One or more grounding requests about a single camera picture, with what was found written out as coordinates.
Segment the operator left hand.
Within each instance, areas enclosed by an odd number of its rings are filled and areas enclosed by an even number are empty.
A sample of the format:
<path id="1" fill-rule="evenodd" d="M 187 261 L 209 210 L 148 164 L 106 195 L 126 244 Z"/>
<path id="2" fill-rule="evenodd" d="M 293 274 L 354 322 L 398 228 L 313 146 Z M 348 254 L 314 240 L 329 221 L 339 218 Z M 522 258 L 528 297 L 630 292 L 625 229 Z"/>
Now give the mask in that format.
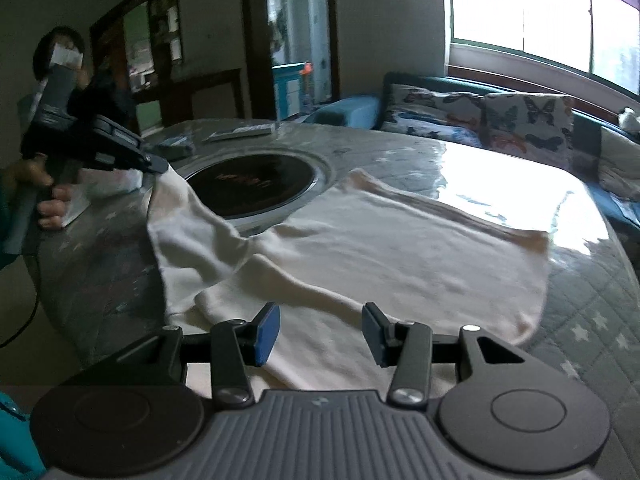
<path id="1" fill-rule="evenodd" d="M 45 230 L 62 229 L 62 220 L 66 214 L 67 204 L 72 199 L 74 188 L 69 184 L 55 184 L 46 169 L 47 157 L 38 154 L 32 159 L 20 159 L 6 167 L 2 174 L 2 186 L 6 191 L 6 200 L 13 206 L 14 195 L 20 186 L 43 188 L 50 193 L 50 198 L 37 205 L 40 214 L 38 223 Z"/>

